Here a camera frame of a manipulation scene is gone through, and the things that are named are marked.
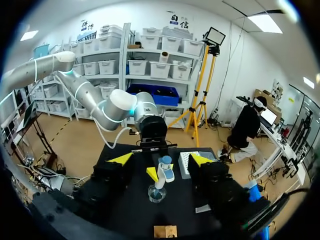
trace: small wooden block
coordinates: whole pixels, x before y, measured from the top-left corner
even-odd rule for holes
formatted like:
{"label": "small wooden block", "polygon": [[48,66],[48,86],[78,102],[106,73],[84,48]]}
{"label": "small wooden block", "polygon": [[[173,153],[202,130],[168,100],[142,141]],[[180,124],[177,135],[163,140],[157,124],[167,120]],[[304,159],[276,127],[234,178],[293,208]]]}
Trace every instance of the small wooden block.
{"label": "small wooden block", "polygon": [[164,239],[164,238],[177,238],[177,226],[153,226],[154,238]]}

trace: person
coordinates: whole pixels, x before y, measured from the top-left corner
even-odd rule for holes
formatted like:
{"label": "person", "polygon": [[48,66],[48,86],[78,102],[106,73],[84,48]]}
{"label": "person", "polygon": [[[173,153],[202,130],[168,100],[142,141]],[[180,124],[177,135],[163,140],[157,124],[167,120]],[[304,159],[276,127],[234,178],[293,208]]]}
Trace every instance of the person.
{"label": "person", "polygon": [[263,96],[256,97],[252,107],[246,105],[243,108],[227,140],[229,145],[241,150],[237,153],[230,153],[232,163],[240,162],[242,159],[249,158],[257,153],[257,147],[252,141],[260,128],[259,115],[265,109],[267,109],[267,99]]}

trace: black shirt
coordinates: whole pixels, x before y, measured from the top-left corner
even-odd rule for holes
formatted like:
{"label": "black shirt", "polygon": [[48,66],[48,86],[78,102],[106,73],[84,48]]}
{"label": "black shirt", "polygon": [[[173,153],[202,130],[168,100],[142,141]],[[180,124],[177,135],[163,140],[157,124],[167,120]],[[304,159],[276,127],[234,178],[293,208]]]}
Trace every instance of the black shirt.
{"label": "black shirt", "polygon": [[254,139],[260,128],[260,118],[255,109],[246,105],[228,139],[230,145],[237,148],[248,147],[247,137]]}

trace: poster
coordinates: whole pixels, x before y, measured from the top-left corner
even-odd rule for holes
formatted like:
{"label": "poster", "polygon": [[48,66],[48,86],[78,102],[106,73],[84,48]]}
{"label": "poster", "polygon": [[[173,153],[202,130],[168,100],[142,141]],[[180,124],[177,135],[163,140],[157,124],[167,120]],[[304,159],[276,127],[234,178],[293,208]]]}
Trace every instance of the poster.
{"label": "poster", "polygon": [[167,13],[169,28],[188,30],[190,33],[193,33],[193,16],[178,11],[167,11]]}

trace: wall sign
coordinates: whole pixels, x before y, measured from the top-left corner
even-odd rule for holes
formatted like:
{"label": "wall sign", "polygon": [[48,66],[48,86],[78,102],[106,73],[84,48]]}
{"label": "wall sign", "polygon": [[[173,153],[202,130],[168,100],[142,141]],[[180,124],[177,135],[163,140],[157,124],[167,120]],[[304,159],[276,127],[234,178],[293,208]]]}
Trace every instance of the wall sign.
{"label": "wall sign", "polygon": [[92,30],[93,28],[94,28],[94,24],[92,22],[89,22],[88,20],[81,21],[81,32]]}
{"label": "wall sign", "polygon": [[175,11],[167,11],[169,13],[169,26],[173,28],[179,28],[184,30],[189,30],[192,33],[191,25],[193,23],[193,17],[186,13],[178,13]]}

